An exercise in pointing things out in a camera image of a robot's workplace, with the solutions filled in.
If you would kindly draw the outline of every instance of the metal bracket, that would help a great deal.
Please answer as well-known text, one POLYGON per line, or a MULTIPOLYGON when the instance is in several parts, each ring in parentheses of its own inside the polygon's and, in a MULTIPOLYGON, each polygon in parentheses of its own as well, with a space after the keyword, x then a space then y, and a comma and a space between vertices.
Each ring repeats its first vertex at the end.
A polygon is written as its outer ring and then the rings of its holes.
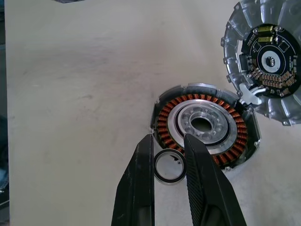
POLYGON ((242 97, 239 100, 241 104, 244 104, 244 103, 246 103, 247 105, 249 105, 249 104, 261 105, 262 104, 262 100, 260 98, 258 98, 257 96, 255 96, 255 94, 265 92, 266 88, 256 87, 252 90, 249 90, 244 83, 240 83, 239 89, 243 93, 242 97))

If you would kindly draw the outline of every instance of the metal ring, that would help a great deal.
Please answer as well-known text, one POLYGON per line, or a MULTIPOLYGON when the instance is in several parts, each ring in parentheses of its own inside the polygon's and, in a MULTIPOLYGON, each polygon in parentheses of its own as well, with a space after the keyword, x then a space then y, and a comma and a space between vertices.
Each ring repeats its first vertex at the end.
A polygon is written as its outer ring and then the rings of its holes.
POLYGON ((167 148, 167 149, 164 149, 164 150, 160 151, 159 153, 156 154, 156 156, 154 158, 154 162, 155 162, 155 167, 154 167, 155 177, 162 184, 165 184, 165 185, 174 185, 174 184, 177 184, 180 181, 182 181, 184 179, 184 177, 186 176, 186 170, 187 170, 186 160, 185 160, 184 156, 179 151, 177 151, 175 149, 167 148), (157 170, 157 163, 158 163, 158 161, 163 156, 166 156, 166 155, 171 155, 171 156, 177 158, 180 161, 180 163, 182 164, 182 172, 181 172, 181 174, 178 177, 174 178, 174 179, 164 178, 163 176, 161 176, 159 174, 159 172, 157 170))
POLYGON ((228 113, 227 110, 225 110, 222 106, 213 103, 211 101, 202 100, 202 99, 193 99, 193 100, 187 100, 184 102, 181 102, 177 106, 175 106, 171 112, 168 115, 167 119, 167 126, 170 133, 170 136, 176 141, 176 143, 179 144, 182 148, 184 148, 184 138, 183 134, 180 133, 180 130, 183 130, 181 126, 181 116, 179 117, 179 113, 182 113, 182 109, 186 109, 189 107, 194 108, 207 108, 208 110, 214 111, 217 113, 217 115, 222 115, 220 119, 225 118, 225 123, 227 125, 224 125, 224 127, 227 127, 229 129, 229 134, 224 137, 224 141, 221 143, 218 143, 216 145, 208 146, 208 151, 210 154, 219 154, 227 151, 229 148, 233 146, 235 143, 235 140, 237 138, 238 130, 237 125, 231 116, 230 113, 228 113))

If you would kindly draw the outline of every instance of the white table surface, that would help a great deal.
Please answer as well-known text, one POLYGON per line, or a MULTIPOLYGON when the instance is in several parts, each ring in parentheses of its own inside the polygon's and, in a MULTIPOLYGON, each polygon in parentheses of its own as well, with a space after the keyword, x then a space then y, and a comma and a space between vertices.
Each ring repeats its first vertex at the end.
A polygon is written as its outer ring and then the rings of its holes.
MULTIPOLYGON (((157 96, 234 91, 220 39, 236 2, 6 1, 11 225, 110 225, 157 96)), ((260 149, 227 176, 249 226, 301 225, 301 127, 258 121, 260 149)), ((192 225, 185 181, 155 183, 156 225, 192 225)))

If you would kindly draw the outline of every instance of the aluminum hub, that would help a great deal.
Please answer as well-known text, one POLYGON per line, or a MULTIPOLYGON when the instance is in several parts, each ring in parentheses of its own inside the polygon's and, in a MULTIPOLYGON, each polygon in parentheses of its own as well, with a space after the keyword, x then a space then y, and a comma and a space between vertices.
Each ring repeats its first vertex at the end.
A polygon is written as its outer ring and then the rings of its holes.
POLYGON ((211 154, 229 149, 237 137, 237 126, 233 117, 220 105, 207 100, 195 99, 178 104, 173 108, 167 120, 171 137, 184 147, 183 135, 189 133, 204 144, 211 154), (209 131, 201 131, 192 125, 195 119, 205 119, 210 125, 209 131))

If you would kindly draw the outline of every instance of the disassembled motor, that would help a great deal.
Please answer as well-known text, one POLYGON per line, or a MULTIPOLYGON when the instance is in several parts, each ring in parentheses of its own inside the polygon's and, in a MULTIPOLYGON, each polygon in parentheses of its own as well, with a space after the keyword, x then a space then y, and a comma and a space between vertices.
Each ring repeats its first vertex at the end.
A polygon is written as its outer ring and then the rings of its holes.
POLYGON ((301 123, 300 21, 299 0, 241 0, 221 40, 238 95, 285 126, 301 123))
POLYGON ((192 134, 220 167, 233 167, 260 143, 255 111, 285 126, 301 123, 300 21, 300 0, 241 0, 221 40, 238 96, 206 84, 166 91, 151 120, 161 148, 184 154, 183 137, 192 134))
POLYGON ((162 148, 184 155, 184 135, 193 135, 222 168, 243 163, 260 142, 253 109, 243 107, 234 93, 202 83, 177 86, 162 94, 150 126, 162 148))

